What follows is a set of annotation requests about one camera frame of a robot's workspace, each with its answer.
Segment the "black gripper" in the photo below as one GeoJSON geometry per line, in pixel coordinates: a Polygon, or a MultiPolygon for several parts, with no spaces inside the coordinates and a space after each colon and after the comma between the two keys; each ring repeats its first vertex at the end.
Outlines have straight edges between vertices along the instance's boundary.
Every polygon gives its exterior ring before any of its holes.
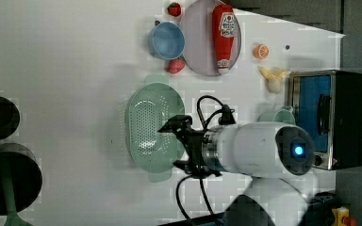
{"type": "Polygon", "coordinates": [[[207,144],[204,131],[194,130],[191,126],[191,116],[175,115],[158,130],[159,133],[174,134],[188,155],[187,160],[175,160],[173,165],[194,179],[205,179],[210,175],[221,176],[218,170],[211,169],[204,161],[203,145],[207,144]]]}

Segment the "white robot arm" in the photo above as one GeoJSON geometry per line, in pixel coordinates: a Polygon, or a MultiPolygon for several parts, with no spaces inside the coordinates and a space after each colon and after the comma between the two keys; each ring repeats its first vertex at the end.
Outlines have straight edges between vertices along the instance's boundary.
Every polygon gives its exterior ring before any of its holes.
{"type": "Polygon", "coordinates": [[[226,208],[224,226],[299,226],[318,192],[312,170],[315,145],[302,128],[257,121],[191,128],[190,116],[177,115],[158,130],[172,133],[188,158],[173,164],[191,178],[242,174],[252,181],[226,208]]]}

